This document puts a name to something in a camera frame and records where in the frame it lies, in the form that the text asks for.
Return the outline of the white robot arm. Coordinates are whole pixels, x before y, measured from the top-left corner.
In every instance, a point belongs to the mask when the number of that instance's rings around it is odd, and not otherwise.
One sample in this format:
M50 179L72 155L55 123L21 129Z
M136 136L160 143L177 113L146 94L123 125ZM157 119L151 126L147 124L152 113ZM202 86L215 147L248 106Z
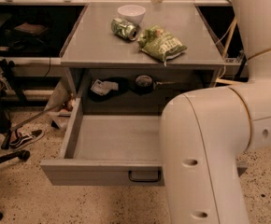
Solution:
M172 224L250 224L235 159L271 145L271 0L231 0L249 80L183 93L160 121Z

